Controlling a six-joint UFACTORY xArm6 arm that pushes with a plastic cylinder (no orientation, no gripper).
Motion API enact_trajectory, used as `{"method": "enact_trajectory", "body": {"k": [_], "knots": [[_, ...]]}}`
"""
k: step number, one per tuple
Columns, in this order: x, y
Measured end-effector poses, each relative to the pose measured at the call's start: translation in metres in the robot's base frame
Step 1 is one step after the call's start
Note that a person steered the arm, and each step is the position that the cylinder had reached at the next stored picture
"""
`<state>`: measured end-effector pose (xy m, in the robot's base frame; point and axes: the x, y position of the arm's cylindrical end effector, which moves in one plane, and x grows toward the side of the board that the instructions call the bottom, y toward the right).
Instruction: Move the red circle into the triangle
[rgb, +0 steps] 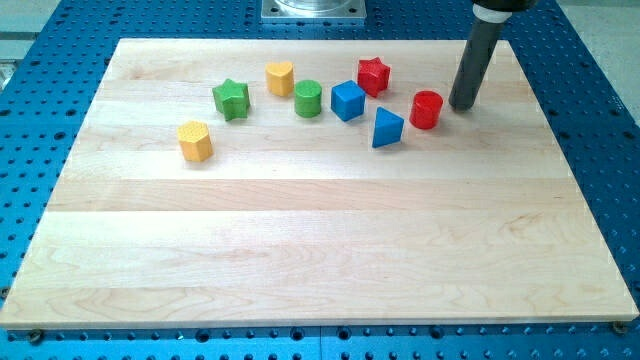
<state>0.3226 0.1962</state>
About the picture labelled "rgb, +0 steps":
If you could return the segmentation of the black robot arm end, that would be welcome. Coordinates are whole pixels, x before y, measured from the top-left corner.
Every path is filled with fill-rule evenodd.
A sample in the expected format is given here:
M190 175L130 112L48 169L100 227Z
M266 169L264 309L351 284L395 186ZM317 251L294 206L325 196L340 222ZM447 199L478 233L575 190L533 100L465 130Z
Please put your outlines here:
M500 12L521 12L534 7L538 0L472 0L475 5Z

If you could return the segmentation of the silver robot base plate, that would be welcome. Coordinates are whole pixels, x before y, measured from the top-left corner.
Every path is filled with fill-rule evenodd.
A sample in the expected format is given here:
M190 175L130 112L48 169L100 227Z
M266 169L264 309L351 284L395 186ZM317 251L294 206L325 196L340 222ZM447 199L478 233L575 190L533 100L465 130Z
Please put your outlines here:
M364 20L365 0L262 0L261 19L271 22L302 20Z

